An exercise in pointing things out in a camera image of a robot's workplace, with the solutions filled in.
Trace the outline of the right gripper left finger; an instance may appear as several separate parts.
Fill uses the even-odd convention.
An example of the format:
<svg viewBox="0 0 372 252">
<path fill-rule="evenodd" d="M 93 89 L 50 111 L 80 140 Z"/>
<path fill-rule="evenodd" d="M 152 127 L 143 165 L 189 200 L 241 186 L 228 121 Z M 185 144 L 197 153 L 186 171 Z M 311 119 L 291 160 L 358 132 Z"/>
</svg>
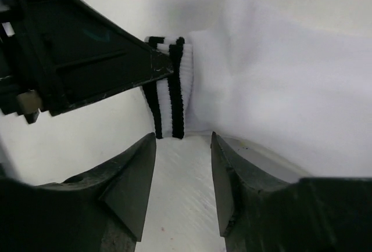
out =
<svg viewBox="0 0 372 252">
<path fill-rule="evenodd" d="M 61 183 L 33 186 L 1 172 L 2 251 L 134 251 L 141 241 L 156 138 Z"/>
</svg>

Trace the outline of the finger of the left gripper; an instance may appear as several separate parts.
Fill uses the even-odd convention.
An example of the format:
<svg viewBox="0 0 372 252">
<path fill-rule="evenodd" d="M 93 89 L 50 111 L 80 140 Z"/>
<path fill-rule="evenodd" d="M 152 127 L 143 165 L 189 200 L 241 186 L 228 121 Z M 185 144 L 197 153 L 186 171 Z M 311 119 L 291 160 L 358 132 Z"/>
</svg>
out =
<svg viewBox="0 0 372 252">
<path fill-rule="evenodd" d="M 30 124 L 167 77 L 171 60 L 82 0 L 1 0 L 1 112 Z"/>
</svg>

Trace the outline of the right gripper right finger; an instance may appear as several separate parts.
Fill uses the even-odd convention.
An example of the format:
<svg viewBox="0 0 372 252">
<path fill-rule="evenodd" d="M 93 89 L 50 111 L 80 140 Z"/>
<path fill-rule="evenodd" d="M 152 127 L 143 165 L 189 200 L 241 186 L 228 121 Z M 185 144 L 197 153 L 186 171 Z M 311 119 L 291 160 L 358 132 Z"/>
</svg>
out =
<svg viewBox="0 0 372 252">
<path fill-rule="evenodd" d="M 371 179 L 282 181 L 212 135 L 212 175 L 227 251 L 370 251 Z"/>
</svg>

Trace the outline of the white sock black stripes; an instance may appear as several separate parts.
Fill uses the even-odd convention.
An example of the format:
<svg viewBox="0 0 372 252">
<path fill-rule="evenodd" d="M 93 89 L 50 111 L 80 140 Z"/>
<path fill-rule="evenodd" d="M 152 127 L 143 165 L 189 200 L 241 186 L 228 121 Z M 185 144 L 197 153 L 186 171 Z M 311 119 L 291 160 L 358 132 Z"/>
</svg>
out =
<svg viewBox="0 0 372 252">
<path fill-rule="evenodd" d="M 157 138 L 216 132 L 311 175 L 371 175 L 371 38 L 227 0 L 210 28 L 145 41 L 174 68 L 142 87 Z"/>
</svg>

